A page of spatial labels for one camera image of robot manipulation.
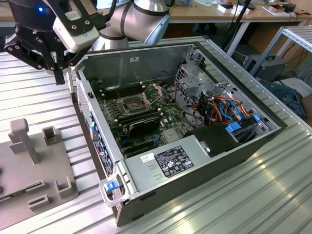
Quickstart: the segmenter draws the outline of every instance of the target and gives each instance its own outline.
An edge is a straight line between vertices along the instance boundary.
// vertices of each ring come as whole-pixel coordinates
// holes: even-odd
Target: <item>black device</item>
[[[261,55],[250,55],[246,57],[243,68],[250,72],[255,64],[259,61]],[[254,77],[264,79],[267,81],[275,81],[276,77],[281,74],[287,65],[286,61],[281,59],[278,55],[269,55],[263,61]]]
[[[286,13],[290,13],[290,12],[293,12],[294,9],[296,8],[296,5],[295,4],[292,4],[292,3],[288,3],[288,4],[283,4],[282,7],[285,8],[285,12]]]
[[[246,1],[246,0],[239,0],[239,5],[242,5],[242,6],[243,6],[243,5],[245,4],[245,1]],[[249,3],[248,6],[247,6],[247,8],[250,9],[250,10],[255,10],[255,5]]]
[[[80,0],[72,0],[79,17],[72,20],[67,13],[71,10],[69,0],[9,0],[16,21],[15,34],[5,38],[4,50],[30,66],[53,72],[56,84],[64,84],[62,70],[75,66],[88,52],[90,46],[76,53],[66,53],[66,47],[53,30],[56,18],[72,37],[85,35],[94,27],[106,27],[113,14],[117,0],[113,0],[110,12],[103,16],[99,13],[89,15]]]
[[[165,0],[165,3],[167,6],[173,6],[173,4],[175,3],[175,0]]]

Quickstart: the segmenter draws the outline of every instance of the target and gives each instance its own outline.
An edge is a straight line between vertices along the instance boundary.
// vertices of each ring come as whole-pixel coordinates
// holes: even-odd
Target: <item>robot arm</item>
[[[89,15],[80,0],[9,0],[16,21],[15,34],[5,38],[4,49],[32,67],[53,72],[64,84],[63,70],[75,66],[106,27],[117,0],[107,15]]]

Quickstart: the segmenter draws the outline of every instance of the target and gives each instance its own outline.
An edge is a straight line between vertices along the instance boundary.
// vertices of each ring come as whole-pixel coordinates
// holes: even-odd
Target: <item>aluminum table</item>
[[[54,77],[2,53],[0,140],[8,140],[8,122],[15,118],[27,118],[29,134],[50,125],[60,128],[79,196],[2,230],[1,234],[312,232],[311,127],[210,40],[202,37],[165,39],[161,44],[192,41],[199,41],[214,54],[289,127],[245,163],[137,221],[117,227],[112,209],[104,204],[99,192],[98,175],[68,86],[56,86]],[[142,46],[142,43],[133,42],[130,46]],[[207,69],[221,78],[214,67]]]

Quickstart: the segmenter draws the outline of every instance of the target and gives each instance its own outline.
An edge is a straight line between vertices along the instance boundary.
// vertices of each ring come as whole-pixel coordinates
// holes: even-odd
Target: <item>wooden desk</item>
[[[94,7],[89,0],[82,0],[89,14],[93,13]],[[310,6],[309,0],[292,0],[292,3],[297,4],[300,8]],[[298,18],[283,16],[276,17],[263,10],[262,5],[257,5],[254,11],[243,16],[240,26],[229,50],[228,55],[231,56],[237,47],[239,41],[243,37],[246,29],[251,22],[300,22],[299,25],[305,23],[312,18],[312,15],[300,15]],[[170,8],[170,23],[218,23],[231,22],[233,15],[231,13],[223,14],[217,10],[215,5],[206,7],[197,2],[192,2],[191,7],[172,6]],[[14,18],[7,3],[0,3],[0,27],[14,26]]]
[[[14,25],[15,21],[9,4],[7,2],[0,3],[0,27],[14,27]]]
[[[308,1],[309,0],[292,0],[291,2],[296,4],[297,7],[301,9],[309,10],[304,8],[306,5],[309,5]],[[249,24],[252,22],[299,22],[298,25],[303,26],[309,19],[312,18],[312,15],[306,14],[299,15],[298,18],[293,16],[274,16],[262,9],[262,6],[263,5],[256,5],[256,9],[254,11],[250,11],[248,14],[243,16],[241,20],[242,25],[240,26],[230,48],[227,51],[229,56],[232,56]],[[232,19],[233,14],[224,14],[217,10],[217,6],[215,5],[207,7],[195,1],[192,2],[191,7],[172,6],[170,8],[170,23],[228,23],[231,22]],[[279,53],[282,53],[287,46],[285,45],[282,48],[283,50],[280,50]]]
[[[256,5],[254,11],[250,11],[242,18],[242,22],[252,20],[253,22],[264,21],[304,21],[311,19],[312,16],[301,15],[298,19],[290,16],[274,16],[269,12],[262,9],[264,5]],[[210,7],[199,4],[195,1],[192,2],[191,7],[172,6],[170,8],[170,22],[171,23],[212,23],[212,22],[228,22],[232,21],[233,14],[222,13],[217,10],[217,6],[212,5]]]

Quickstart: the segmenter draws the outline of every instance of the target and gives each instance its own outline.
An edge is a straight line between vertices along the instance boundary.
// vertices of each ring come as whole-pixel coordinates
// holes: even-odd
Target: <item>power supply label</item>
[[[180,145],[154,157],[167,178],[194,166],[190,157],[188,157]]]

